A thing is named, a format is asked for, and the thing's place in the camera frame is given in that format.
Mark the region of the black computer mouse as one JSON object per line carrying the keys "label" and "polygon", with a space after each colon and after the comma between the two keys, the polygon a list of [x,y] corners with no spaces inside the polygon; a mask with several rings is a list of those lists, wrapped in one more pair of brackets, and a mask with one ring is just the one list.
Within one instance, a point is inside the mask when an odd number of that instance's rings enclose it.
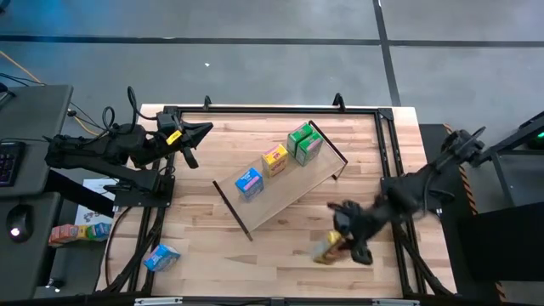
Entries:
{"label": "black computer mouse", "polygon": [[19,204],[6,217],[9,238],[16,243],[27,241],[33,234],[33,207]]}

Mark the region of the black metal stand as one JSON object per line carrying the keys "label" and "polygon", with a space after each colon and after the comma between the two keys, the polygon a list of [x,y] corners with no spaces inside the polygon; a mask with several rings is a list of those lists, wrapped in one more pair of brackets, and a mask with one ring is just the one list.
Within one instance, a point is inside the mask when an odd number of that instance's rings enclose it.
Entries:
{"label": "black metal stand", "polygon": [[[506,158],[521,162],[526,156],[534,157],[536,163],[526,162],[518,172],[508,174],[502,165]],[[544,111],[521,124],[518,130],[504,140],[487,148],[475,161],[473,167],[492,162],[506,201],[513,206],[544,201]]]}

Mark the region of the large black box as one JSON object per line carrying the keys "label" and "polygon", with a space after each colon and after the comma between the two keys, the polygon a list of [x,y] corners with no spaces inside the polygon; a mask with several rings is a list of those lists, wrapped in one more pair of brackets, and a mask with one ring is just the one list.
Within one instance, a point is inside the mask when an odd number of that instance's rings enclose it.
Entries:
{"label": "large black box", "polygon": [[544,281],[544,202],[463,218],[457,226],[476,281]]}

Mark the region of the yellow mini cereal box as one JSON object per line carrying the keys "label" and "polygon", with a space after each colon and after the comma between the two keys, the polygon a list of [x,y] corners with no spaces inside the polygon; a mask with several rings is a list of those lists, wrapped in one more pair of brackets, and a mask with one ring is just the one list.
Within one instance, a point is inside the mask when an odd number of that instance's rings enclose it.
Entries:
{"label": "yellow mini cereal box", "polygon": [[332,230],[326,233],[325,237],[316,245],[312,252],[312,260],[318,264],[331,265],[350,257],[350,252],[338,250],[342,243],[342,235]]}
{"label": "yellow mini cereal box", "polygon": [[278,144],[261,155],[263,172],[269,177],[274,177],[286,168],[289,153],[282,144]]}

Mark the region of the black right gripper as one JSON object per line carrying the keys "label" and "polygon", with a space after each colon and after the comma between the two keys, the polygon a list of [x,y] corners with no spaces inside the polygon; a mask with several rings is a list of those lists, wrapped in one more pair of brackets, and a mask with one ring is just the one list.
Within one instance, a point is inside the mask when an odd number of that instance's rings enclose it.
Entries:
{"label": "black right gripper", "polygon": [[351,258],[358,264],[372,265],[373,257],[366,241],[382,230],[383,221],[377,218],[370,208],[363,208],[356,201],[344,200],[341,203],[329,203],[333,214],[337,207],[351,212],[351,235],[342,237],[338,250],[350,252]]}

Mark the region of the grey desk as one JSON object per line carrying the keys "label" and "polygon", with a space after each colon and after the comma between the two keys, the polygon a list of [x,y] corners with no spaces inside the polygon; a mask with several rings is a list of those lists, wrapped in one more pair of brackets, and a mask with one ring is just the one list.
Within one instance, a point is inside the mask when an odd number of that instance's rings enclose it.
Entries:
{"label": "grey desk", "polygon": [[[0,99],[0,142],[26,144],[13,187],[0,187],[0,303],[32,298],[43,281],[48,259],[48,238],[62,202],[47,192],[49,166],[44,161],[48,144],[62,129],[73,87],[48,85],[14,87]],[[33,207],[33,234],[25,242],[9,238],[8,212],[19,204]]]}

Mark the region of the blue mini cereal box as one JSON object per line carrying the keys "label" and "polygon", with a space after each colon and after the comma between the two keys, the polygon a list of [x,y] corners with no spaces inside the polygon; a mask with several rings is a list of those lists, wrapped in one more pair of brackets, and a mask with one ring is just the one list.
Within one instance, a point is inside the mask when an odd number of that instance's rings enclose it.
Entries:
{"label": "blue mini cereal box", "polygon": [[181,254],[173,247],[159,244],[144,261],[144,266],[153,272],[161,272],[170,269],[181,257]]}
{"label": "blue mini cereal box", "polygon": [[245,201],[251,201],[264,190],[264,178],[257,169],[250,167],[235,181],[235,187]]}

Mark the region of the black keyboard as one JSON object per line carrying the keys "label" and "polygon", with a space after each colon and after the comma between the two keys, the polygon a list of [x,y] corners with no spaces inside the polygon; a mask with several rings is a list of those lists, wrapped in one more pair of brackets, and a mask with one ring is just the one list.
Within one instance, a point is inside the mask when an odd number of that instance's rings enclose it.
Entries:
{"label": "black keyboard", "polygon": [[0,187],[14,186],[25,152],[24,142],[0,142]]}

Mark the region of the white printed paper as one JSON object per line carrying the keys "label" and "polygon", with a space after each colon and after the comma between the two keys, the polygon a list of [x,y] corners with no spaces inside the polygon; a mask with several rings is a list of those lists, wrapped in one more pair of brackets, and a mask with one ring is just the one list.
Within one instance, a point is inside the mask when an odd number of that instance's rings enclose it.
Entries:
{"label": "white printed paper", "polygon": [[[95,193],[101,194],[110,200],[115,200],[115,195],[104,189],[106,185],[115,184],[113,178],[88,178],[83,180],[83,186]],[[112,224],[113,218],[92,211],[82,205],[78,206],[74,225]]]}

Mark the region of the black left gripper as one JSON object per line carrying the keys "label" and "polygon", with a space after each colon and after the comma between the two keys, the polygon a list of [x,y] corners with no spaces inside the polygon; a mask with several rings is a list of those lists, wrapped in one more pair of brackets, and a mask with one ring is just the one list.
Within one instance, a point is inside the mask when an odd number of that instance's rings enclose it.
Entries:
{"label": "black left gripper", "polygon": [[157,130],[152,133],[152,138],[148,139],[148,147],[146,148],[146,162],[154,162],[158,159],[169,156],[177,151],[181,152],[187,165],[191,169],[199,167],[198,161],[192,153],[198,144],[207,136],[213,129],[212,122],[189,123],[179,122],[182,136],[178,138],[172,145],[168,145],[166,139],[169,137]]}

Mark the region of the silver edge bracket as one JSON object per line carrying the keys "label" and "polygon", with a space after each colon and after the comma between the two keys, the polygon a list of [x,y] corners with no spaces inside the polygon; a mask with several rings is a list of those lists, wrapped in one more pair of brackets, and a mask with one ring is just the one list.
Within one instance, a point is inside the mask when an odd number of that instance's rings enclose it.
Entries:
{"label": "silver edge bracket", "polygon": [[134,300],[133,306],[180,306],[182,297],[142,297]]}
{"label": "silver edge bracket", "polygon": [[371,306],[421,306],[417,300],[379,298],[373,299]]}

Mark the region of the green mini cereal box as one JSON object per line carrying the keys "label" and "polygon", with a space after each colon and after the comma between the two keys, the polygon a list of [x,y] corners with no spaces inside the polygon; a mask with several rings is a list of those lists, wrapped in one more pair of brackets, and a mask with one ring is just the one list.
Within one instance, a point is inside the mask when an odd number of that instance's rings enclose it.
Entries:
{"label": "green mini cereal box", "polygon": [[323,138],[317,132],[313,132],[297,144],[295,159],[301,166],[306,166],[320,152]]}
{"label": "green mini cereal box", "polygon": [[297,147],[298,147],[298,144],[306,139],[309,135],[311,135],[312,133],[314,132],[314,129],[307,123],[305,122],[304,124],[302,124],[301,126],[297,127],[296,129],[294,129],[293,131],[291,131],[288,135],[287,135],[287,141],[286,141],[286,149],[287,151],[295,156],[296,153],[297,153]]}

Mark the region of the colourful cereal box pack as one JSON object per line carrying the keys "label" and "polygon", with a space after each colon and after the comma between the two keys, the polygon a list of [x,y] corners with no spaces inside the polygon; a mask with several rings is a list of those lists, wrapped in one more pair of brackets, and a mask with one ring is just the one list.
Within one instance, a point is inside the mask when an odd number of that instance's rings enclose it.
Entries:
{"label": "colourful cereal box pack", "polygon": [[90,225],[65,224],[53,227],[48,238],[50,247],[61,247],[73,241],[105,241],[110,236],[111,225],[105,223]]}

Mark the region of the wooden shelf black metal frame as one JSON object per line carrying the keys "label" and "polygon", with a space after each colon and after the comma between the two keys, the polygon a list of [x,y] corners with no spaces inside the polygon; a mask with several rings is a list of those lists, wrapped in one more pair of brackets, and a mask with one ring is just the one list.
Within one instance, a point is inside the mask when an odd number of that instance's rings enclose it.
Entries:
{"label": "wooden shelf black metal frame", "polygon": [[345,156],[319,126],[314,121],[309,121],[309,125],[323,139],[323,145],[317,156],[307,166],[300,165],[293,157],[290,157],[285,170],[272,178],[263,177],[263,191],[250,201],[244,198],[235,186],[235,182],[253,168],[263,173],[263,165],[259,158],[229,177],[212,182],[223,203],[248,239],[252,238],[251,233],[256,228],[328,178],[337,180],[348,164]]}

